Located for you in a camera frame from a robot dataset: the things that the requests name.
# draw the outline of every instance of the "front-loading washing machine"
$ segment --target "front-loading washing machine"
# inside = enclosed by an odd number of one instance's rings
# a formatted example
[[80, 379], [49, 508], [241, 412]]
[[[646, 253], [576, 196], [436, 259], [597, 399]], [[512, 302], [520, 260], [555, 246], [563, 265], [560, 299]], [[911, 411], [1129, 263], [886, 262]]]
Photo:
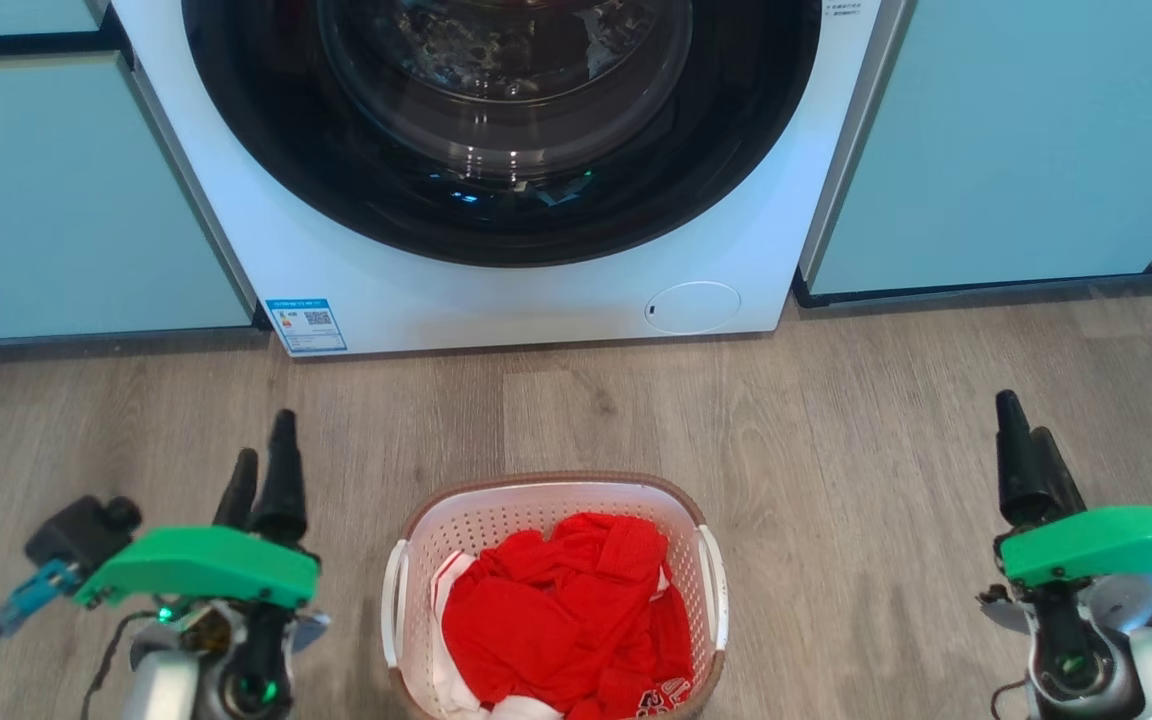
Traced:
[[776, 327], [878, 0], [114, 0], [288, 353]]

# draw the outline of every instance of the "white handle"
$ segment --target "white handle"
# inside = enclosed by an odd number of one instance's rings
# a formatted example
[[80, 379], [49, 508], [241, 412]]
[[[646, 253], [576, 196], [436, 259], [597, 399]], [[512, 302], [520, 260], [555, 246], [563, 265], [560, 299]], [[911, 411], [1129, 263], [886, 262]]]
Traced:
[[385, 664], [397, 667], [403, 647], [403, 615], [407, 611], [407, 540], [401, 539], [385, 564], [385, 585], [380, 593], [380, 644]]
[[732, 612], [727, 607], [727, 570], [723, 569], [723, 555], [718, 552], [718, 541], [708, 531], [708, 525], [696, 529], [700, 530], [700, 579], [705, 584], [708, 637], [714, 642], [714, 650], [726, 650], [727, 623]]

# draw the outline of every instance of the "red fabric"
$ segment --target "red fabric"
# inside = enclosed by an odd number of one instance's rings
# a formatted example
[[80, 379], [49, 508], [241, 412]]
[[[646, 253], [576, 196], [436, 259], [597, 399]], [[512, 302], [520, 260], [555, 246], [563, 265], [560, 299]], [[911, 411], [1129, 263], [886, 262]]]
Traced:
[[444, 612], [452, 660], [480, 702], [521, 694], [568, 720], [666, 712], [692, 682], [679, 591], [658, 600], [668, 541], [645, 520], [584, 511], [509, 536], [461, 575]]

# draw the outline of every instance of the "basket rim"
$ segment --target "basket rim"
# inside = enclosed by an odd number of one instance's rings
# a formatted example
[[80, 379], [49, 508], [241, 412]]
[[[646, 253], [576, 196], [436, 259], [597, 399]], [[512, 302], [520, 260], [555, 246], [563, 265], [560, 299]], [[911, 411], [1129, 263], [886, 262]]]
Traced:
[[658, 488], [658, 491], [662, 491], [666, 495], [675, 498], [675, 500], [684, 507], [687, 515], [691, 516], [692, 523], [698, 526], [707, 524], [705, 523], [704, 511], [700, 511], [700, 507], [696, 505], [695, 500], [691, 500], [691, 497], [688, 495], [683, 488], [665, 478], [657, 477], [657, 475], [622, 473], [622, 471], [619, 470], [562, 470], [556, 473], [499, 475], [499, 477], [495, 478], [460, 483], [457, 486], [445, 488], [444, 492], [434, 493], [434, 495], [426, 498], [425, 502], [422, 502], [420, 506], [417, 507], [410, 516], [408, 516], [407, 523], [403, 525], [401, 537], [404, 541], [410, 541], [412, 539], [412, 533], [416, 532], [417, 525], [419, 525], [420, 521], [425, 518], [425, 515], [429, 515], [429, 511], [433, 510], [435, 506], [445, 500], [449, 500], [449, 498], [453, 497], [467, 495], [467, 493], [484, 491], [485, 488], [544, 486], [544, 484], [574, 482]]
[[[429, 500], [422, 502], [420, 507], [417, 507], [417, 509], [412, 511], [411, 516], [408, 516], [407, 523], [403, 525], [402, 539], [403, 541], [410, 541], [412, 532], [415, 532], [417, 525], [420, 524], [420, 521], [425, 518], [425, 515], [429, 515], [430, 510], [433, 510], [437, 505], [444, 500], [448, 500], [448, 498], [464, 495], [468, 492], [483, 491], [484, 488], [541, 486], [541, 484], [573, 482], [622, 484], [622, 486], [646, 486], [659, 488], [659, 491], [662, 491], [666, 495], [675, 498], [675, 500], [684, 507], [687, 515], [691, 516], [692, 523], [698, 526], [707, 525], [707, 523], [705, 523], [704, 511], [700, 511], [700, 507], [696, 505], [696, 501], [694, 501], [683, 488], [665, 478], [657, 477], [657, 475], [626, 473], [626, 471], [619, 470], [561, 470], [550, 471], [550, 473], [499, 475], [499, 477], [495, 478], [460, 483], [457, 486], [446, 488], [444, 492], [435, 493], [430, 497]], [[699, 715], [702, 708], [705, 706], [705, 703], [708, 702], [708, 697], [714, 692], [714, 688], [718, 685], [718, 680], [723, 674], [726, 660], [726, 650], [714, 651], [713, 661], [710, 662], [708, 675], [705, 679], [705, 682], [699, 687], [692, 688], [691, 696], [687, 698], [682, 705], [666, 712], [666, 714], [657, 717], [659, 717], [660, 720], [681, 720], [685, 719], [685, 717]], [[403, 679], [403, 672], [399, 667], [392, 667], [392, 669], [389, 669], [389, 685], [392, 691], [397, 695], [399, 705], [404, 707], [409, 717], [418, 717], [422, 720], [438, 720], [434, 715], [431, 715], [422, 710], [419, 703], [417, 703], [416, 698], [412, 697], [410, 689], [407, 688], [407, 680]]]

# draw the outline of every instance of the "green bracket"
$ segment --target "green bracket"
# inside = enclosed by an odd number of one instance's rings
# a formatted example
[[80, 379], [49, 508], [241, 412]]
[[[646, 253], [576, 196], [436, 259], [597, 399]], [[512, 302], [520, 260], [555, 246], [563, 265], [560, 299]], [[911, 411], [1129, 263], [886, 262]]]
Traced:
[[236, 529], [219, 525], [156, 528], [78, 588], [79, 605], [116, 606], [143, 593], [228, 597], [301, 607], [314, 599], [319, 564]]
[[1097, 507], [1002, 541], [1011, 583], [1152, 573], [1152, 506]]

